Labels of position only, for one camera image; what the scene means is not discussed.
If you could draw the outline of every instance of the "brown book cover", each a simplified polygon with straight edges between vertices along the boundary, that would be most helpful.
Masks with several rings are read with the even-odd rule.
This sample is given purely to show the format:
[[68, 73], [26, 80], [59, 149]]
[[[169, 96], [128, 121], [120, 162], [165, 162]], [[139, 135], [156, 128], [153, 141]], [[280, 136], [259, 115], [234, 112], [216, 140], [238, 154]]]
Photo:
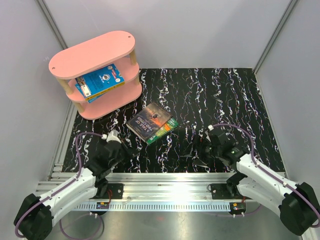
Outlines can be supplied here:
[[152, 137], [172, 115], [159, 107], [156, 103], [150, 103], [136, 116], [130, 119], [126, 125], [139, 138], [146, 142]]

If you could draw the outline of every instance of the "blue book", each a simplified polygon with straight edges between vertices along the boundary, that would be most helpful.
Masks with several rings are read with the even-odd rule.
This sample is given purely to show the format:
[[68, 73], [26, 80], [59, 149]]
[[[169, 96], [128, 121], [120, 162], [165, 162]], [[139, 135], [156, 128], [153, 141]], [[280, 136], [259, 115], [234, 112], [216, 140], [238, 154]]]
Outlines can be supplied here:
[[102, 94], [125, 84], [124, 78], [114, 64], [75, 78], [84, 99], [91, 103]]

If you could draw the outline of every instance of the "shelf tier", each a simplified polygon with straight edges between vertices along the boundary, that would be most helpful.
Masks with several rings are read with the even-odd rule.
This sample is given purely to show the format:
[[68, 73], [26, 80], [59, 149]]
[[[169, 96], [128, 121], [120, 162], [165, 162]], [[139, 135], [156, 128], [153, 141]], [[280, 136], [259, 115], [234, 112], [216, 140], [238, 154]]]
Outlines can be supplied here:
[[79, 114], [87, 120], [96, 120], [112, 111], [121, 108], [122, 106], [136, 100], [142, 93], [142, 85], [139, 78], [134, 81], [125, 83], [91, 103], [81, 103], [84, 108], [83, 112]]
[[135, 38], [126, 31], [111, 31], [58, 52], [49, 62], [58, 79], [70, 80], [102, 68], [128, 54], [136, 63]]
[[[131, 82], [132, 80], [136, 79], [139, 75], [139, 65], [138, 63], [136, 65], [131, 65], [131, 60], [129, 57], [123, 57], [113, 62], [113, 64], [116, 66], [116, 68], [119, 70], [119, 73], [124, 78], [124, 82], [126, 85], [127, 83]], [[69, 81], [69, 86], [72, 89], [71, 94], [66, 94], [67, 97], [75, 102], [75, 103], [85, 103], [86, 100], [84, 96], [81, 94], [81, 92], [76, 88], [77, 81], [75, 79], [72, 79]]]

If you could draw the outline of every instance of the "stack of books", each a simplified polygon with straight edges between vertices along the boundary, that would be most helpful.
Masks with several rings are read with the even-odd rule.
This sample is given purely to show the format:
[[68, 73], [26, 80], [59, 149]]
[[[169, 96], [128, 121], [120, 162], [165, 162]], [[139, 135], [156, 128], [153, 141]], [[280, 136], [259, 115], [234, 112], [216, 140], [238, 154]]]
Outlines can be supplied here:
[[114, 64], [77, 77], [75, 87], [88, 103], [92, 103], [106, 92], [125, 84], [124, 78]]
[[178, 123], [169, 112], [159, 107], [156, 103], [150, 103], [130, 119], [126, 125], [149, 145], [175, 129]]

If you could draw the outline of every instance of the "green book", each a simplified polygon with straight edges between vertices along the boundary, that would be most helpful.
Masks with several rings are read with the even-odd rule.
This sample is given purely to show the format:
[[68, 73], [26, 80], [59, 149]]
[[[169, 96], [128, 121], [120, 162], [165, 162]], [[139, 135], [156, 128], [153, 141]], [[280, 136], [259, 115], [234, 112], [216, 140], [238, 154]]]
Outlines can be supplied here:
[[176, 127], [178, 127], [178, 122], [172, 117], [171, 119], [169, 119], [164, 125], [163, 127], [161, 127], [152, 137], [150, 137], [146, 143], [152, 144], [153, 142], [155, 142], [156, 140], [158, 140], [159, 138], [161, 138], [163, 135], [165, 135], [166, 133], [170, 132], [171, 130], [175, 129]]

